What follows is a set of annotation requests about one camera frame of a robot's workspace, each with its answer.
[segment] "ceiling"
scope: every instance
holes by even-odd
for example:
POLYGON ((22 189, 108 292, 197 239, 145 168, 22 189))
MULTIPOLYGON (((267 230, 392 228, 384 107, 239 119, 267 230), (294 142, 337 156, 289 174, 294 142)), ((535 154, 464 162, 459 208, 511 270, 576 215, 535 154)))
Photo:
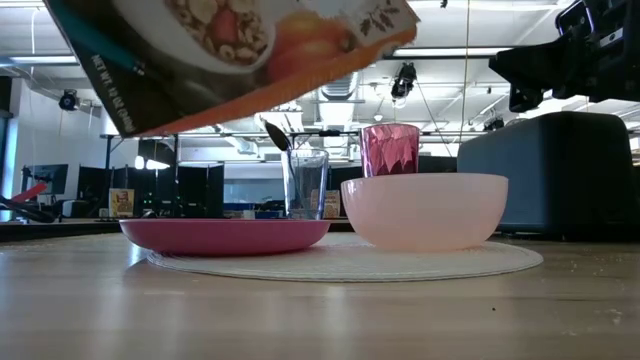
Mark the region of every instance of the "ceiling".
MULTIPOLYGON (((7 1, 0 0, 0 6, 7 1)), ((552 41, 557 38, 555 17, 559 9, 570 2, 473 0, 468 13, 467 0, 449 0, 447 9, 439 8, 439 0, 411 1, 422 22, 419 24, 418 37, 410 47, 465 47, 467 44, 511 47, 552 41)), ((0 7, 0 56, 32 52, 67 54, 70 50, 46 9, 0 7)), ((465 130, 476 127, 482 130, 482 123, 495 114, 501 114, 507 121, 513 119, 516 115, 506 109, 508 84, 491 71, 487 63, 487 60, 415 61, 422 93, 415 89, 410 93, 406 106, 395 109, 388 84, 402 61, 379 61, 360 74, 353 111, 356 125, 353 127, 375 123, 374 115, 377 114, 382 115, 382 122, 407 122, 425 130, 433 130, 435 120, 438 128, 445 131, 460 130, 463 120, 465 130)), ((5 75, 28 77, 28 70, 0 68, 0 74, 4 72, 5 75)), ((33 76, 35 86, 40 91, 57 94, 62 89, 79 89, 81 98, 99 103, 78 66, 36 67, 33 76)), ((317 92, 297 100, 302 108, 302 126, 306 130, 322 127, 317 100, 317 92)), ((551 101, 544 105, 540 111, 569 109, 618 115, 630 113, 637 106, 635 103, 612 100, 588 104, 584 97, 551 101)), ((640 112, 625 118, 629 127, 640 125, 640 122, 635 122, 635 115, 640 115, 640 112)), ((243 131, 260 130, 253 119, 237 124, 245 124, 244 127, 238 127, 243 131)), ((224 141, 216 143, 220 146, 229 145, 224 141)))

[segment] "table surface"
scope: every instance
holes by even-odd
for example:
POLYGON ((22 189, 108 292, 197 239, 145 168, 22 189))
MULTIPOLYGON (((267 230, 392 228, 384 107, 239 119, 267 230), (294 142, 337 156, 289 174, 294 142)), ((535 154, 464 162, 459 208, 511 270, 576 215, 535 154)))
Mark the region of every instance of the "table surface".
POLYGON ((121 234, 5 244, 0 358, 640 357, 638 246, 510 243, 545 263, 396 284, 176 272, 148 264, 121 234))

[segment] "white placemat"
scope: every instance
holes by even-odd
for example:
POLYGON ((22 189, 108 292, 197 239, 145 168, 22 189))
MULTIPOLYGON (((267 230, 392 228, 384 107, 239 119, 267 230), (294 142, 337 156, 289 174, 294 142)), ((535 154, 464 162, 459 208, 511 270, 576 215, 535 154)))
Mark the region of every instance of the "white placemat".
POLYGON ((376 250, 357 235, 329 234, 306 251, 262 257, 189 258, 152 253, 158 266, 239 278, 312 282, 395 282, 456 279, 520 271, 542 256, 517 246, 487 242, 450 253, 376 250))

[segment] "pink bowl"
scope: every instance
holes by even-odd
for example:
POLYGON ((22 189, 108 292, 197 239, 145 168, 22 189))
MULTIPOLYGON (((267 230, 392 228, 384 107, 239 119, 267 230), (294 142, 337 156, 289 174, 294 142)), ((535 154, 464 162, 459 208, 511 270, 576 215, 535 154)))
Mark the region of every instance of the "pink bowl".
POLYGON ((122 232, 145 249, 192 256, 265 255, 305 249, 330 222, 315 220, 121 220, 122 232))
POLYGON ((452 251, 481 245, 507 204, 507 178, 411 174, 342 183, 349 222, 364 239, 397 251, 452 251))

